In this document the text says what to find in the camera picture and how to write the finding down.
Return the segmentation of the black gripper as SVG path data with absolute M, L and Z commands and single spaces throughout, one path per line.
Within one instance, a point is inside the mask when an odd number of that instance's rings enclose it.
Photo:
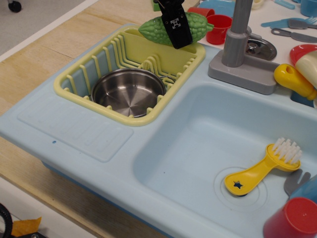
M 189 23 L 183 11 L 184 0 L 157 0 L 162 12 L 162 21 L 167 35 L 175 49 L 192 44 Z

